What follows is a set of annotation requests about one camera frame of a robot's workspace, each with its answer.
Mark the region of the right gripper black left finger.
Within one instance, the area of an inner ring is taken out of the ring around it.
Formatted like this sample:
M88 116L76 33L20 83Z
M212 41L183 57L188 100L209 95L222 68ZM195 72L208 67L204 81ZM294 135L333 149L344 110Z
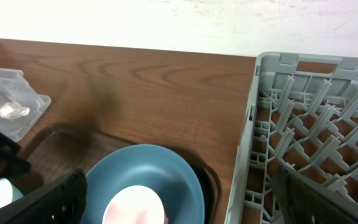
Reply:
M74 170L0 208L0 224L79 223L86 194L85 174Z

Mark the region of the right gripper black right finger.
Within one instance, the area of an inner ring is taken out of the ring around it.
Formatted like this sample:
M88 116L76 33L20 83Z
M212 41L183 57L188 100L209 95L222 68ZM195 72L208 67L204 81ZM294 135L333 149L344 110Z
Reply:
M358 205L289 167L275 172L272 191L285 223L358 223Z

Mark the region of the white napkin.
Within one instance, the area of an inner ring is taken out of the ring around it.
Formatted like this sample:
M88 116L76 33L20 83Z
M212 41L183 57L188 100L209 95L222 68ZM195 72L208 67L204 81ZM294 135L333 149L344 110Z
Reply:
M0 108L0 117L9 120L19 119L29 113L30 108L24 107L15 101L10 101Z

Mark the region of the pink white cup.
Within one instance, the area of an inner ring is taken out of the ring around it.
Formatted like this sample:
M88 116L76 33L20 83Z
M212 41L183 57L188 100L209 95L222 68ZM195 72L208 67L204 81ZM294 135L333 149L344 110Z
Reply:
M133 185L118 192L108 203L102 219L102 224L167 223L160 197L143 185Z

